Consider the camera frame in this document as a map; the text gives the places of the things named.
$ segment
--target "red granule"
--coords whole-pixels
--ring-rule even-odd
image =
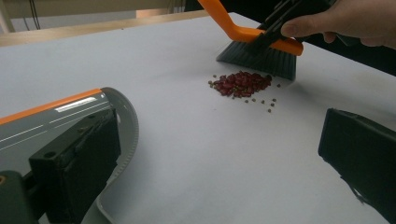
[[[263,91],[271,86],[272,77],[262,77],[260,74],[249,72],[238,72],[231,75],[223,75],[219,80],[210,85],[223,96],[250,97],[254,92]]]

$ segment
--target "brush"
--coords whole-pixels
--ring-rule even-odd
[[[268,46],[254,49],[255,47],[250,44],[261,43],[262,41],[258,37],[265,32],[264,30],[234,24],[219,0],[198,1],[227,36],[233,40],[217,57],[218,62],[238,64],[272,76],[289,80],[295,79],[296,56],[303,52],[302,43],[291,38],[279,38]]]
[[[327,10],[334,0],[284,0],[257,29],[240,27],[233,23],[219,0],[198,0],[203,8],[233,40],[218,56],[217,61],[253,68],[270,75],[294,80],[297,57],[303,52],[308,37],[286,38],[280,33],[282,25],[303,15]],[[346,45],[360,43],[358,38],[337,35]]]

